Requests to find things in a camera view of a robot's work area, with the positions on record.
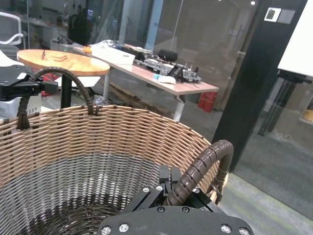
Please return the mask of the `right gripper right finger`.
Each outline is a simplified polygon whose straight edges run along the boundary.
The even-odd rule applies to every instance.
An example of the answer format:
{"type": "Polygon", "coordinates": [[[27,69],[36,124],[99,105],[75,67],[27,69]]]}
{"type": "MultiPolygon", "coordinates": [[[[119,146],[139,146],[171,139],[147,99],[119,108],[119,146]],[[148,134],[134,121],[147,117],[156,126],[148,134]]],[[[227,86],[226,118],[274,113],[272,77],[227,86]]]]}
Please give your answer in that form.
{"type": "MultiPolygon", "coordinates": [[[[178,167],[171,168],[171,189],[174,191],[175,185],[178,184],[180,172],[178,167]]],[[[220,212],[218,207],[218,197],[220,192],[211,189],[209,193],[205,194],[200,188],[195,187],[188,198],[180,205],[183,207],[196,208],[203,211],[220,212]]]]}

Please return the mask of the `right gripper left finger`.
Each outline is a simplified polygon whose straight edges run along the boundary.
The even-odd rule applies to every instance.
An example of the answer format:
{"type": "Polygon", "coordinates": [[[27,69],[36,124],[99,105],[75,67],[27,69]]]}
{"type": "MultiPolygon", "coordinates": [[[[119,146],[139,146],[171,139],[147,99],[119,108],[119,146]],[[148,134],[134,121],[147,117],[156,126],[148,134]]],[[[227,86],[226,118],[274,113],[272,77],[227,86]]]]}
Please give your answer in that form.
{"type": "Polygon", "coordinates": [[[154,187],[144,186],[125,207],[125,211],[134,212],[162,206],[170,191],[169,167],[161,165],[159,168],[159,184],[154,187]]]}

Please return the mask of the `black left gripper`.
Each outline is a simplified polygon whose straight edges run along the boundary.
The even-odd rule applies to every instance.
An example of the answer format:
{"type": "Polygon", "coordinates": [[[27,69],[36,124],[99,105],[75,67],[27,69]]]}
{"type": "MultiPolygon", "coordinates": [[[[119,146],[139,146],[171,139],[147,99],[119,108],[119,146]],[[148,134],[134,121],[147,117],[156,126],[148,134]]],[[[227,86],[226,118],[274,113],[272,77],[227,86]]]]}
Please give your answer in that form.
{"type": "Polygon", "coordinates": [[[1,67],[0,97],[16,98],[37,96],[42,91],[55,94],[58,90],[58,83],[54,81],[20,82],[26,78],[27,73],[24,66],[11,65],[1,67]]]}

